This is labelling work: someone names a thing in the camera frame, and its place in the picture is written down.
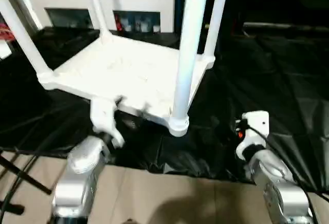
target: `wire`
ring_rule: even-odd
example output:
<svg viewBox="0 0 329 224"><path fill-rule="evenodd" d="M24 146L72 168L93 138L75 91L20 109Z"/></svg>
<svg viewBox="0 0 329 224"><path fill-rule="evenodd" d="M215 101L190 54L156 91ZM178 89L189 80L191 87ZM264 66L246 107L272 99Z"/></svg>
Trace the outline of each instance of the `wire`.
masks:
<svg viewBox="0 0 329 224"><path fill-rule="evenodd" d="M257 133L259 136L261 136L265 141L266 143L270 146L270 148L279 156L279 152L273 147L271 146L269 140L267 139L267 137L265 137L263 134L261 134L257 129L253 128L252 126L250 125L247 125L247 127L251 130L253 130L255 133ZM291 173L293 174L293 177L294 179L296 180L297 184L300 186L300 188L303 190L303 192L305 193L306 197L307 197L307 200L308 200L308 203L309 203L309 208L312 212L312 216L313 216L313 221L314 221L314 224L319 224L318 222L318 219L317 219L317 216L316 216L316 213L315 213L315 210L314 210L314 207L313 207L313 204L312 204L312 201L302 183L302 181L300 180L300 178L297 176L297 173L293 170L293 168L291 166L289 166L289 164L287 163L287 161L283 158L283 157L280 157L281 160L286 164L286 166L289 168L289 170L291 171ZM316 194L320 197L323 197L324 199L326 198L325 196L323 196L322 194L319 194L316 192Z"/></svg>

